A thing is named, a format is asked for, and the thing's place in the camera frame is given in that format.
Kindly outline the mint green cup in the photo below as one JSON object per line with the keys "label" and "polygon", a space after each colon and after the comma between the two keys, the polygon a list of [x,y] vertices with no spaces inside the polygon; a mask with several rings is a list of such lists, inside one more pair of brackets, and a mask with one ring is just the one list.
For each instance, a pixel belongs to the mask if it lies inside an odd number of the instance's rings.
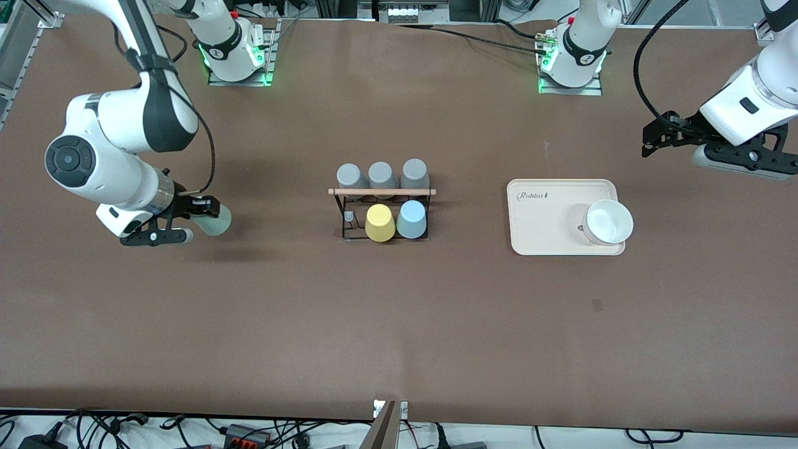
{"label": "mint green cup", "polygon": [[225,205],[219,206],[217,216],[191,215],[190,220],[206,235],[220,236],[231,226],[232,215]]}

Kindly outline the light blue cup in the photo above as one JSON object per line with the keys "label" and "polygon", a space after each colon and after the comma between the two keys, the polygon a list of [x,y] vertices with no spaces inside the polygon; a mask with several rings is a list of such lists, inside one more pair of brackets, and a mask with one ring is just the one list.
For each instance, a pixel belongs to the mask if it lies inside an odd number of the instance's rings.
{"label": "light blue cup", "polygon": [[405,239],[421,238],[427,230],[426,208],[419,201],[406,201],[397,216],[397,233]]}

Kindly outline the white bowl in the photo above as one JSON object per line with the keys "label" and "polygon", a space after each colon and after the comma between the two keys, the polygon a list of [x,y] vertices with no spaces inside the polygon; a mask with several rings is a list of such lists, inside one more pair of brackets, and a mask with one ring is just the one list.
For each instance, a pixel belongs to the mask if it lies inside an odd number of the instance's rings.
{"label": "white bowl", "polygon": [[596,201],[587,208],[582,218],[582,232],[595,244],[624,243],[635,229],[630,210],[619,201]]}

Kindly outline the grey cup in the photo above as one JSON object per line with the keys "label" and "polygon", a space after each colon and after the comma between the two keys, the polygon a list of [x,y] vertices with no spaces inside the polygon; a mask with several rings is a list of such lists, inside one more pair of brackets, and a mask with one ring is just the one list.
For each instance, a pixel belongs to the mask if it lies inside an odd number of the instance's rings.
{"label": "grey cup", "polygon": [[399,179],[387,162],[374,162],[368,168],[368,187],[371,190],[397,190]]}
{"label": "grey cup", "polygon": [[430,190],[430,174],[427,165],[419,158],[409,159],[402,167],[402,190]]}
{"label": "grey cup", "polygon": [[342,190],[367,190],[370,187],[370,182],[361,168],[351,163],[341,165],[337,169],[336,177]]}

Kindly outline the beige rabbit tray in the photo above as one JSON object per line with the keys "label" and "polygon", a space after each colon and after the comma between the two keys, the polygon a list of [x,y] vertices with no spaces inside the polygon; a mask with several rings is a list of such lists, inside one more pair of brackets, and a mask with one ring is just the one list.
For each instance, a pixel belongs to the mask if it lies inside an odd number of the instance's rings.
{"label": "beige rabbit tray", "polygon": [[618,256],[625,244],[595,244],[582,232],[590,205],[618,200],[604,179],[516,179],[508,182],[511,247],[523,256]]}

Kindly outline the yellow cup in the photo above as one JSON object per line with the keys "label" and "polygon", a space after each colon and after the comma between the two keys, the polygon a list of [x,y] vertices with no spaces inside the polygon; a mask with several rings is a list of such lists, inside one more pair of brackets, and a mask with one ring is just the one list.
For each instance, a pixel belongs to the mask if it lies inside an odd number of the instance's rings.
{"label": "yellow cup", "polygon": [[378,203],[368,208],[365,232],[368,239],[378,243],[390,241],[395,236],[393,212],[387,205]]}

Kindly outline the black power strip red switches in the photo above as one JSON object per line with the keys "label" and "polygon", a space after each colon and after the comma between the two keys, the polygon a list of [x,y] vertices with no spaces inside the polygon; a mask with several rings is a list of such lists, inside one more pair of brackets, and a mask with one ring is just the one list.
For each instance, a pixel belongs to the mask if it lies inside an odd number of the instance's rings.
{"label": "black power strip red switches", "polygon": [[231,424],[224,433],[223,449],[267,449],[271,433]]}

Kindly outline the black power adapter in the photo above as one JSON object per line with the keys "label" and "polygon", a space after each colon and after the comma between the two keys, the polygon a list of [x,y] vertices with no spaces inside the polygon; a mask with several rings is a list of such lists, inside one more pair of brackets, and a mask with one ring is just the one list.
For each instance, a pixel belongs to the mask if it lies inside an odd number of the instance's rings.
{"label": "black power adapter", "polygon": [[47,437],[46,435],[29,435],[23,438],[17,449],[69,449],[56,438]]}

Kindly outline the grey device with white buttons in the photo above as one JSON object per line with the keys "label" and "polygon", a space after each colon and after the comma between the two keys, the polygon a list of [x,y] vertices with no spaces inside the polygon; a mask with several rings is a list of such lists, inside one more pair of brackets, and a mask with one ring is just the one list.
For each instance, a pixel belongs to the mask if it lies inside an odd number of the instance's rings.
{"label": "grey device with white buttons", "polygon": [[448,17],[448,3],[439,0],[378,0],[380,22],[388,24],[426,25]]}

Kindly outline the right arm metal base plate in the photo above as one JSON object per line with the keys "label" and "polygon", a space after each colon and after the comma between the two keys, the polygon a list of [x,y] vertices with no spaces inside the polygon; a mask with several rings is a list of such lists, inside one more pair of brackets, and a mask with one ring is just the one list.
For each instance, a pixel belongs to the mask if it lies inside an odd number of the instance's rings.
{"label": "right arm metal base plate", "polygon": [[270,86],[276,68],[280,27],[265,28],[245,17],[233,19],[236,27],[219,44],[199,43],[210,86]]}

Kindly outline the grey angled post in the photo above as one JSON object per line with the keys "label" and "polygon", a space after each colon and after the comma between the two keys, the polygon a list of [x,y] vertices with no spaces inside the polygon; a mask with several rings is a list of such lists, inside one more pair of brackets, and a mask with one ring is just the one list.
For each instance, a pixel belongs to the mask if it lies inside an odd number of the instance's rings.
{"label": "grey angled post", "polygon": [[402,401],[385,401],[359,449],[397,449],[402,413]]}

